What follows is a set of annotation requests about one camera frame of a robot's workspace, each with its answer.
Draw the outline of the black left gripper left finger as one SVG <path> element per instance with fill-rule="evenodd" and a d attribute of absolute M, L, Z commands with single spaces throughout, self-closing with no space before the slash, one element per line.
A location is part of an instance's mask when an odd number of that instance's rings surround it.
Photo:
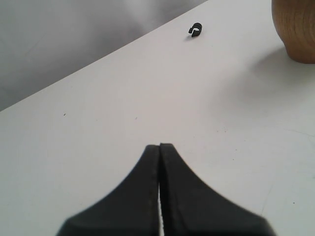
<path fill-rule="evenodd" d="M 60 236 L 158 236 L 159 146 L 145 147 L 128 176 L 106 197 L 68 218 Z"/>

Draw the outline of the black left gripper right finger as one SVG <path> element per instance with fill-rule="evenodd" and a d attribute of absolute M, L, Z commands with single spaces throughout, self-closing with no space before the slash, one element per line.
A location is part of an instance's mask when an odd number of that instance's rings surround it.
<path fill-rule="evenodd" d="M 268 221 L 203 182 L 172 144 L 160 144 L 159 187 L 166 236 L 274 236 Z"/>

